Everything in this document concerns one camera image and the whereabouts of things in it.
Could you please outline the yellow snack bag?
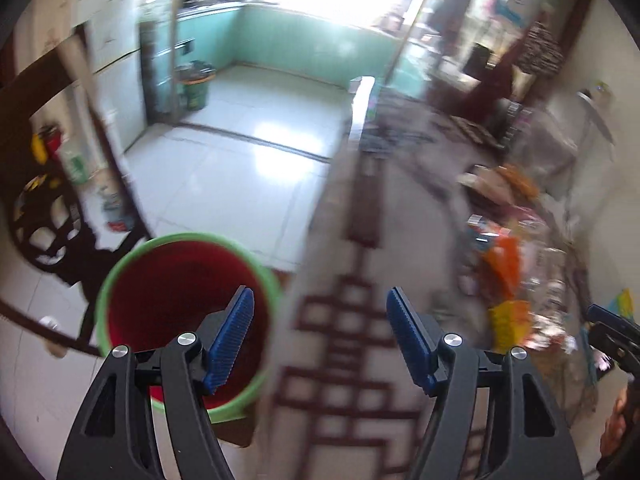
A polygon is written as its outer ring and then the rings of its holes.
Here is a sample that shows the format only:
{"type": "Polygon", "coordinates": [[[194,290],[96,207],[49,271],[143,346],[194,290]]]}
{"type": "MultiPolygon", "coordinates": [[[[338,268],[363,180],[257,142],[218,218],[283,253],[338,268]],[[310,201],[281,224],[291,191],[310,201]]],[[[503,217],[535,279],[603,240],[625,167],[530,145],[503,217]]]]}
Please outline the yellow snack bag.
{"type": "Polygon", "coordinates": [[[490,308],[488,314],[495,352],[505,354],[526,341],[532,326],[528,301],[506,300],[490,308]]]}

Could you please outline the dark wooden chair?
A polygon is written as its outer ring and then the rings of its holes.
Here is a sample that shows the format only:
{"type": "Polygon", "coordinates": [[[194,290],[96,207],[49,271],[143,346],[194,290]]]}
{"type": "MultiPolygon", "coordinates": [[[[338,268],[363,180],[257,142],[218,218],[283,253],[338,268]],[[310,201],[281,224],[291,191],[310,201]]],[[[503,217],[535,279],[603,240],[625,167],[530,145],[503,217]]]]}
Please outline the dark wooden chair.
{"type": "Polygon", "coordinates": [[[130,184],[117,161],[96,107],[98,92],[88,66],[84,25],[55,49],[38,58],[1,90],[1,203],[10,240],[23,259],[68,286],[79,286],[87,301],[77,335],[68,336],[39,323],[8,302],[1,315],[48,344],[99,356],[91,342],[96,327],[96,303],[111,270],[152,233],[140,214],[130,184]],[[131,232],[114,249],[96,244],[78,193],[63,166],[47,151],[36,152],[32,115],[73,84],[81,84],[88,115],[108,169],[113,171],[122,204],[132,214],[131,232]]]}

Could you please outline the orange plastic wrapper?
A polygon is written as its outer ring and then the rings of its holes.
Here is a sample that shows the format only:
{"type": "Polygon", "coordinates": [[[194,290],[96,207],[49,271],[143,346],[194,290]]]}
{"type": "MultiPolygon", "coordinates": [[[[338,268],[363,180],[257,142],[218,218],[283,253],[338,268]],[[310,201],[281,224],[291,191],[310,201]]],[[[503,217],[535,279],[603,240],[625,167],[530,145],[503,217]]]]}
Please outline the orange plastic wrapper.
{"type": "Polygon", "coordinates": [[[521,284],[521,255],[518,238],[500,234],[489,240],[484,261],[497,275],[505,300],[513,300],[521,284]]]}

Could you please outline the green kitchen trash bin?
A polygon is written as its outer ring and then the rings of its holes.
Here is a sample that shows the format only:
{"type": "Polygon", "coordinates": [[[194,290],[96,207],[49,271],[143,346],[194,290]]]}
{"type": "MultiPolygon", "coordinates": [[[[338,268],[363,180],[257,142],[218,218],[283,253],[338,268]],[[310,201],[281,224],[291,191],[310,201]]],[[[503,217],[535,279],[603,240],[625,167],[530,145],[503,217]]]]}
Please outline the green kitchen trash bin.
{"type": "Polygon", "coordinates": [[[216,68],[203,61],[184,63],[176,68],[178,83],[183,88],[186,110],[201,110],[208,100],[208,85],[216,76],[216,68]]]}

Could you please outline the red bucket green rim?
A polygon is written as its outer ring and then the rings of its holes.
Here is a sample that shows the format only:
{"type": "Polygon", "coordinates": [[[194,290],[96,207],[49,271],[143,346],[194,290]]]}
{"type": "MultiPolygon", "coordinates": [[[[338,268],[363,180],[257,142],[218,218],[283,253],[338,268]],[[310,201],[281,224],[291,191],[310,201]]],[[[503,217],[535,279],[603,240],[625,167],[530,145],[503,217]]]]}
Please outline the red bucket green rim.
{"type": "Polygon", "coordinates": [[[267,378],[262,356],[281,289],[276,274],[234,240],[177,233],[153,238],[121,258],[96,300],[100,351],[107,356],[120,344],[134,351],[163,347],[227,307],[241,286],[254,292],[254,318],[228,382],[204,403],[214,424],[245,418],[267,378]]]}

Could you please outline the white refrigerator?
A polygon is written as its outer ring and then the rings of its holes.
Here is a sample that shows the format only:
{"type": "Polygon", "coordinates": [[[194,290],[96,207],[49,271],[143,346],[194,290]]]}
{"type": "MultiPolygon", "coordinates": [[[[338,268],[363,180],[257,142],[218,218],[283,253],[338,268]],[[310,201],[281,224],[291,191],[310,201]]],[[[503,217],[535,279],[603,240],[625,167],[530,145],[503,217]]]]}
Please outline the white refrigerator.
{"type": "Polygon", "coordinates": [[[122,148],[146,128],[140,75],[140,0],[76,0],[73,23],[84,24],[89,60],[122,148]]]}

